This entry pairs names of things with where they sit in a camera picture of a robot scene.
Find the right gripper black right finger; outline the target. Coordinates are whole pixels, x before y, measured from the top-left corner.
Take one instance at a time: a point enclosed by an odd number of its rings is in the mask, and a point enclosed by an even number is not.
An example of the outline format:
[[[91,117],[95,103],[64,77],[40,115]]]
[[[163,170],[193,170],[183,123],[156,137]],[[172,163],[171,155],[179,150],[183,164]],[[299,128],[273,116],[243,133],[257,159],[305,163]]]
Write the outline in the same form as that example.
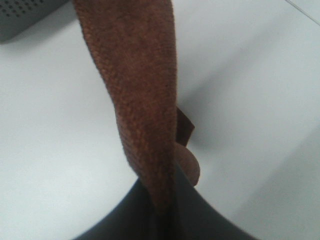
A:
[[[175,165],[176,205],[188,240],[250,240],[252,236],[217,212]]]

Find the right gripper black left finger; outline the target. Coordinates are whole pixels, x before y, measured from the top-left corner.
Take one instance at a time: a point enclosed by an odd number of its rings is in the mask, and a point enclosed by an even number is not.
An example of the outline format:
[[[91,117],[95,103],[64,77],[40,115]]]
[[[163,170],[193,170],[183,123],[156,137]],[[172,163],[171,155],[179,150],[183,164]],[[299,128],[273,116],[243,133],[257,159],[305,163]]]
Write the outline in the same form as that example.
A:
[[[80,240],[159,240],[156,213],[150,196],[137,180],[121,202]]]

